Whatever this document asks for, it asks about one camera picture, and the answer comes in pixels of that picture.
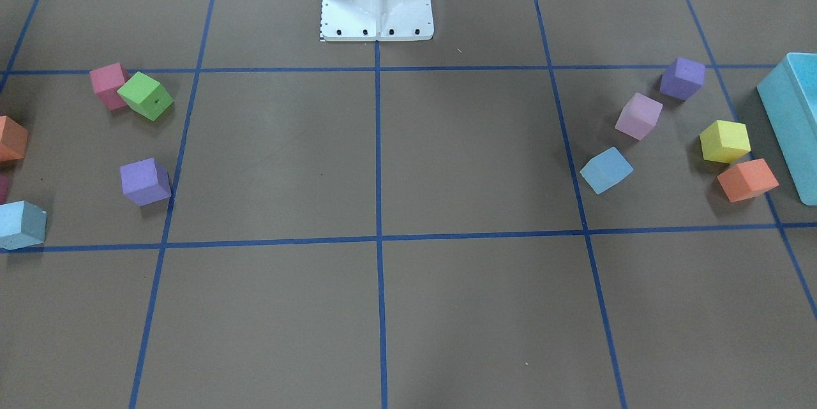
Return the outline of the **green foam cube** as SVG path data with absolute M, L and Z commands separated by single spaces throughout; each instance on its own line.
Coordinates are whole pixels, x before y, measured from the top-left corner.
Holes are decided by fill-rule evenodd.
M 163 84 L 141 71 L 135 72 L 117 90 L 117 95 L 149 121 L 157 121 L 174 103 Z

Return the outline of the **light blue foam cube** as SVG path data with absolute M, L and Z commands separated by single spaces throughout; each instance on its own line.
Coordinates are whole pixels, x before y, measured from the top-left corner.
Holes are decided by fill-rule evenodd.
M 593 156 L 581 168 L 580 175 L 592 188 L 592 191 L 600 195 L 622 182 L 633 171 L 633 166 L 625 159 L 621 151 L 616 147 L 610 147 Z
M 49 214 L 29 202 L 1 205 L 1 248 L 15 250 L 43 244 Z

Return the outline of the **light pink foam cube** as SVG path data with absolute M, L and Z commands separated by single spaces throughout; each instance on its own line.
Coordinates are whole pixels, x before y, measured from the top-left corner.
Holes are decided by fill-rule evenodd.
M 642 140 L 656 127 L 663 104 L 642 93 L 635 93 L 622 107 L 615 129 L 625 135 Z

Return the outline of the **purple foam cube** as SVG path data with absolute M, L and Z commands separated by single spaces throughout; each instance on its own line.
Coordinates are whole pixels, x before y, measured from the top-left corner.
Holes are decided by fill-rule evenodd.
M 703 63 L 677 57 L 663 72 L 659 92 L 682 101 L 689 100 L 703 88 L 705 73 Z
M 137 206 L 172 196 L 169 173 L 154 157 L 123 165 L 119 173 L 123 194 Z

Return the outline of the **cyan plastic bin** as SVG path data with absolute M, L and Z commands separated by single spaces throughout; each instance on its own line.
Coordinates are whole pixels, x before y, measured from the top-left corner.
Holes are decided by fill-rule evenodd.
M 803 204 L 816 205 L 816 54 L 789 52 L 758 93 Z

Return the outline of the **yellow foam cube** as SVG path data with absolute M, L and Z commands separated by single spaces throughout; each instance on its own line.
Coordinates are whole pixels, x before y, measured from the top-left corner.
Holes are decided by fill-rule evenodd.
M 752 151 L 747 125 L 717 119 L 700 135 L 704 161 L 732 164 Z

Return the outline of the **orange foam cube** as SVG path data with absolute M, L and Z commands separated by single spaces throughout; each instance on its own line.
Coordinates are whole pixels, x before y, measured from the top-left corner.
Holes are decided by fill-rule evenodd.
M 1 161 L 18 161 L 26 156 L 29 130 L 9 116 L 1 116 Z
M 731 203 L 758 197 L 779 187 L 779 181 L 765 159 L 735 164 L 719 174 L 717 182 Z

